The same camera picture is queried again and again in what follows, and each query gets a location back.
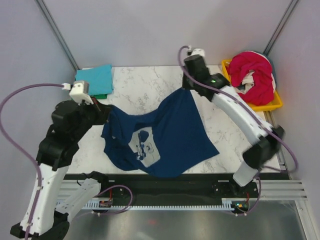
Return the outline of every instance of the pink fabric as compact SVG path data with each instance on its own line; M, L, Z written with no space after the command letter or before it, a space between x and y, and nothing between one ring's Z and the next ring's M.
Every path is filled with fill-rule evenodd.
M246 102L257 106L266 105L274 99L272 86L272 66L270 62L258 53L244 51L236 55L227 69L231 76L231 85L238 87L244 77L250 72L254 80L254 86L246 93L239 93Z

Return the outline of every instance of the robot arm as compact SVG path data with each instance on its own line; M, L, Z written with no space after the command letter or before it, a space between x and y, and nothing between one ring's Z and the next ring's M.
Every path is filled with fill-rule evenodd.
M240 168L233 175L235 183L240 187L244 187L252 181L252 179L262 169L266 161L270 160L281 147L280 143L269 135L264 128L271 131L281 139L284 137L285 131L281 126L274 128L270 123L262 120L261 117L259 117L241 99L223 75L220 73L211 75L203 58L204 55L205 54L202 49L191 49L188 52L188 57L184 59L185 68L188 73L198 82L219 89L235 97L261 122L261 125L259 125L242 106L225 94L214 92L210 89L196 85L193 81L183 75L182 87L197 91L200 96L206 97L210 102L222 109L241 129L252 145L242 154L243 162L241 163Z
M42 173L42 187L32 224L28 225L28 219L39 190L38 176L23 220L10 231L20 239L25 237L27 227L32 240L63 239L76 214L109 184L107 176L94 171L73 195L57 206L58 193L79 149L79 140L93 125L106 123L111 110L88 95L89 85L85 81L75 81L73 86L65 83L63 89L70 91L73 100L60 102L55 107L51 116L53 124L39 145L36 161Z

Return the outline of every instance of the yellow basket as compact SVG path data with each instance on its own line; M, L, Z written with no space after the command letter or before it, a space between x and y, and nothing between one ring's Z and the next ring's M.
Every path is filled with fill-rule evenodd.
M227 67L232 59L225 59L222 60L222 73L226 77L226 79L231 83L231 76L227 72ZM269 102L267 105L256 106L254 104L248 103L248 105L253 109L255 112L264 112L264 111L272 111L278 108L281 108L283 103L277 91L274 91L274 99L272 102Z

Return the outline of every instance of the folded teal towel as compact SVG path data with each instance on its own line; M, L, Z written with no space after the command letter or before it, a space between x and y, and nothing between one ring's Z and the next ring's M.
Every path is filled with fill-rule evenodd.
M84 80L89 83L89 95L111 94L114 86L110 64L77 70L76 81Z

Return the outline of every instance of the marble table surface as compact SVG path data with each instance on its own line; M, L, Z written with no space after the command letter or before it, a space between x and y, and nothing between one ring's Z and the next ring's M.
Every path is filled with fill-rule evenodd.
M220 73L217 65L210 72ZM158 108L160 102L182 85L182 71L178 66L114 67L114 91L103 104L113 104L128 114L141 115ZM206 98L192 93L204 122L207 135L220 154L209 158L185 173L234 173L243 161L242 152L249 146L238 126ZM80 149L73 157L68 174L99 171L105 174L143 174L141 170L118 169L104 153L105 140L101 138L103 126L93 126L79 142ZM275 156L268 166L279 168Z

